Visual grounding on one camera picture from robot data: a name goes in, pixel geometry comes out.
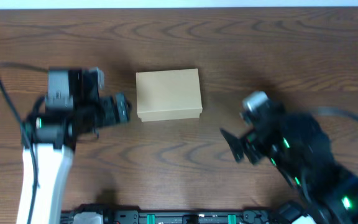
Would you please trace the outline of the cardboard box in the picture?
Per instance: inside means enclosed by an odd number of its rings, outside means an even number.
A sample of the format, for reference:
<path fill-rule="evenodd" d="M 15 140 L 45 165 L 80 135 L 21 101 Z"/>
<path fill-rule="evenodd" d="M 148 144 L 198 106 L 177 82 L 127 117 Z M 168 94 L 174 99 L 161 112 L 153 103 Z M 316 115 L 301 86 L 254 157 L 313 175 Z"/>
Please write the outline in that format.
<path fill-rule="evenodd" d="M 143 122 L 199 118 L 197 68 L 136 73 L 137 115 Z"/>

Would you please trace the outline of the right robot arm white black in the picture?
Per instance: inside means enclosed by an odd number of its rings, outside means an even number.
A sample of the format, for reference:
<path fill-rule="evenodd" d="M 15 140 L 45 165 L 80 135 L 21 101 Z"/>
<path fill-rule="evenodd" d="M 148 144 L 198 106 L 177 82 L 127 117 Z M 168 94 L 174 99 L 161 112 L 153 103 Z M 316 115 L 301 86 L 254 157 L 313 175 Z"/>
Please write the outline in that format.
<path fill-rule="evenodd" d="M 236 162 L 266 158 L 307 204 L 315 223 L 358 223 L 358 176 L 338 163 L 331 142 L 310 112 L 287 112 L 267 100 L 242 112 L 252 127 L 237 137 L 220 132 Z"/>

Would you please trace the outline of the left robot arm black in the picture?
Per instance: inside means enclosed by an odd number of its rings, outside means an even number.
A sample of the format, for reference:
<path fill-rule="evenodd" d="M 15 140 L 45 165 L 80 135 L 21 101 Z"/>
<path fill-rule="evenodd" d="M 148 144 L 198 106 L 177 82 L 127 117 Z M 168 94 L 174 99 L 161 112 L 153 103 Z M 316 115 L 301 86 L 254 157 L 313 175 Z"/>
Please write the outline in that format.
<path fill-rule="evenodd" d="M 130 120 L 123 93 L 100 96 L 99 68 L 50 68 L 48 91 L 23 122 L 23 182 L 17 223 L 59 223 L 78 138 Z"/>

